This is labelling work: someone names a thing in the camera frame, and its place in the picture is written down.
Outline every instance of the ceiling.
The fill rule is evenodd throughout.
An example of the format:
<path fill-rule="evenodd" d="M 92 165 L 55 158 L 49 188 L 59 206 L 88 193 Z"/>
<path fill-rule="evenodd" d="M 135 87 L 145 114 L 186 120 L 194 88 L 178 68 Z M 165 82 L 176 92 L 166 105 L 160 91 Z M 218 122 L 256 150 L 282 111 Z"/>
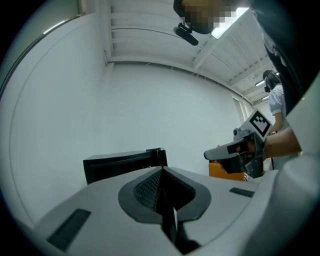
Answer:
<path fill-rule="evenodd" d="M 157 63 L 200 74 L 224 85 L 252 104 L 267 94 L 262 80 L 274 69 L 261 30 L 250 10 L 219 39 L 194 32 L 192 46 L 173 28 L 181 22 L 174 0 L 97 0 L 99 28 L 108 62 Z"/>

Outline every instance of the white shirt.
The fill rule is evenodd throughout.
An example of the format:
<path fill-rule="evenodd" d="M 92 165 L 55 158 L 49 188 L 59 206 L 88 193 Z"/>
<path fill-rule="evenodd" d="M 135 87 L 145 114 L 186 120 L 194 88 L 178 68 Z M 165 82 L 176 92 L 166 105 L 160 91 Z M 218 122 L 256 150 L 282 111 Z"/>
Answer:
<path fill-rule="evenodd" d="M 281 84 L 278 84 L 269 93 L 268 103 L 269 103 L 270 112 L 272 113 L 273 116 L 277 113 L 281 113 L 282 128 L 278 132 L 283 131 L 289 126 L 289 124 L 286 119 L 287 113 L 286 113 L 285 95 L 284 95 L 284 89 Z"/>

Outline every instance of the orange object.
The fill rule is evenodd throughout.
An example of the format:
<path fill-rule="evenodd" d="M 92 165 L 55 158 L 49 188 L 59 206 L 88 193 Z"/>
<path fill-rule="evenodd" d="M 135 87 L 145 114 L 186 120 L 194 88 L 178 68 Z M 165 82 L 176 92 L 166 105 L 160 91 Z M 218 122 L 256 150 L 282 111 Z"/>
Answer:
<path fill-rule="evenodd" d="M 241 182 L 245 181 L 244 172 L 228 174 L 225 170 L 221 169 L 221 165 L 219 163 L 214 162 L 209 163 L 209 176 Z"/>

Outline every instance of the black monitor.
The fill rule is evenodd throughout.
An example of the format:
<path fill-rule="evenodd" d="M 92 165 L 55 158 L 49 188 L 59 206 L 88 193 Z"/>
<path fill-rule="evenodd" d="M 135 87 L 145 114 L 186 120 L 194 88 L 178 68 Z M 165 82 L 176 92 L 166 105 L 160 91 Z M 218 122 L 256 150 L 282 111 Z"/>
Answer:
<path fill-rule="evenodd" d="M 126 174 L 132 171 L 168 166 L 166 151 L 159 147 L 145 151 L 129 151 L 92 155 L 83 160 L 86 183 Z"/>

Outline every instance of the black vent grille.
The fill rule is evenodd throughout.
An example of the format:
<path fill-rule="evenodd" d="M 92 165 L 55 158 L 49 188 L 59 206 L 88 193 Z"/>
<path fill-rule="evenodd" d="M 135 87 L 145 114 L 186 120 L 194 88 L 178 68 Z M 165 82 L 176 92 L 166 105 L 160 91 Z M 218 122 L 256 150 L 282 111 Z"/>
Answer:
<path fill-rule="evenodd" d="M 66 251 L 86 223 L 90 214 L 91 212 L 87 210 L 75 210 L 47 241 L 61 251 Z"/>
<path fill-rule="evenodd" d="M 161 170 L 157 171 L 134 188 L 135 199 L 153 211 L 156 211 L 157 200 L 160 193 L 161 173 Z"/>

